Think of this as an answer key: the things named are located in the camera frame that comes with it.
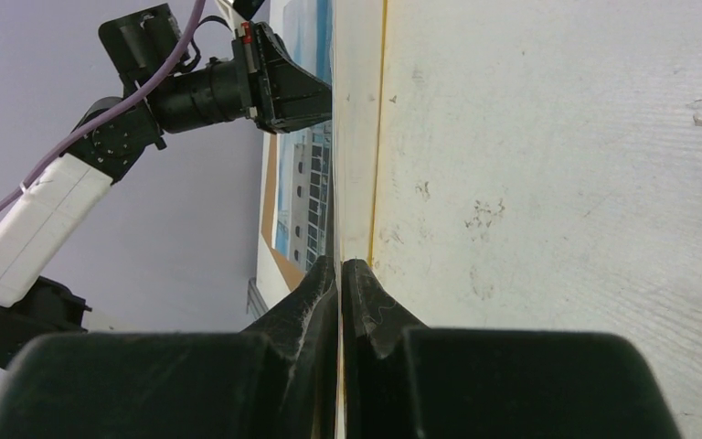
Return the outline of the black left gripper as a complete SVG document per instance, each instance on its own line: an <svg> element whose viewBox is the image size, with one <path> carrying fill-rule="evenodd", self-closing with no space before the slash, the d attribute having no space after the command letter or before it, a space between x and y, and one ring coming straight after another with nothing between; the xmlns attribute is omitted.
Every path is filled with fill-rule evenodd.
<svg viewBox="0 0 702 439"><path fill-rule="evenodd" d="M250 61L243 45L232 41L234 57L211 57L198 65L194 39L147 104L160 128L178 134L252 117ZM281 38L266 23L257 25L257 127L288 134L327 122L332 117L332 88L288 54Z"/></svg>

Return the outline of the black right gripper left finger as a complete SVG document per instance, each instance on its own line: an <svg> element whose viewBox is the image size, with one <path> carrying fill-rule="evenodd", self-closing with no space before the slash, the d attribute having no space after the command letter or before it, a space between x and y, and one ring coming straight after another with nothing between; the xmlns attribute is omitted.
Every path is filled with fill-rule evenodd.
<svg viewBox="0 0 702 439"><path fill-rule="evenodd" d="M238 333L31 337L5 361L0 438L332 438L332 259Z"/></svg>

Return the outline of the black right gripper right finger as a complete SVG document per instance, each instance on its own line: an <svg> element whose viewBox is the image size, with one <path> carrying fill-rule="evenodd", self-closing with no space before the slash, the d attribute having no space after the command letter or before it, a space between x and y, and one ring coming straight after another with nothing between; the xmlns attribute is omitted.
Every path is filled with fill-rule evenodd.
<svg viewBox="0 0 702 439"><path fill-rule="evenodd" d="M596 332L431 328L343 264L350 438L677 438L647 362Z"/></svg>

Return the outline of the clear acrylic sheet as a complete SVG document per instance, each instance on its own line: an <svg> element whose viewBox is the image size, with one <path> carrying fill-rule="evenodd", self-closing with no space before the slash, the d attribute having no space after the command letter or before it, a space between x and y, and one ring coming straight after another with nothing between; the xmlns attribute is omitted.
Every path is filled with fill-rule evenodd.
<svg viewBox="0 0 702 439"><path fill-rule="evenodd" d="M336 287L336 317L337 317L337 377L335 393L335 438L346 439L346 379L345 379L345 348L344 348L344 323L342 313L342 220L341 214L341 113L340 113L340 80L337 78L339 66L337 59L337 44L340 37L336 15L338 13L337 1L330 2L332 6L331 24L333 25L333 36L331 43L331 70L333 80L333 207L334 207L334 269Z"/></svg>

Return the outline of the sky and building photo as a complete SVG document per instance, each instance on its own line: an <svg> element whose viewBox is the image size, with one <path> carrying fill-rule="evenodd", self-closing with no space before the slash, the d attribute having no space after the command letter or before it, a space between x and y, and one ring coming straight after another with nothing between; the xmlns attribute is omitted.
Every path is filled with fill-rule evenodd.
<svg viewBox="0 0 702 439"><path fill-rule="evenodd" d="M317 78L332 82L330 1L288 1L282 30L292 59ZM326 254L333 124L315 124L277 136L277 223L275 249L305 273Z"/></svg>

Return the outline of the yellow wooden picture frame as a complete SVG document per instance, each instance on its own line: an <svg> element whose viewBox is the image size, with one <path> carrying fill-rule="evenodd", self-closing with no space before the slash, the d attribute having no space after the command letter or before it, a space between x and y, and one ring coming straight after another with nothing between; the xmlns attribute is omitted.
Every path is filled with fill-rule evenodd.
<svg viewBox="0 0 702 439"><path fill-rule="evenodd" d="M375 142L375 173L373 179L373 196L372 210L370 218L370 238L367 249L367 264L370 267L375 265L375 236L377 227L377 203L379 195L379 173L380 173L380 157L381 157L381 129L382 129L382 114L384 109L384 84L386 70L386 46L388 35L388 0L382 0L381 6L381 39L380 39L380 57L378 70L378 109L377 109L377 124L376 124L376 142Z"/></svg>

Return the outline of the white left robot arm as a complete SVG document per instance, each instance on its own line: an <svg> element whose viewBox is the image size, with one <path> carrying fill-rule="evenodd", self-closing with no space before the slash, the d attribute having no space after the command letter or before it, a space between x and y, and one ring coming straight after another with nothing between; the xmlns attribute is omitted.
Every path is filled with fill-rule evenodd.
<svg viewBox="0 0 702 439"><path fill-rule="evenodd" d="M165 134L252 121L268 134L326 122L332 89L299 66L271 27L254 20L257 1L224 1L218 22L231 59L203 62L194 39L207 21L196 2L185 27L166 4L103 23L98 30L123 93L96 101L74 130L0 201L0 369L31 340L84 331L89 307L43 270L92 208Z"/></svg>

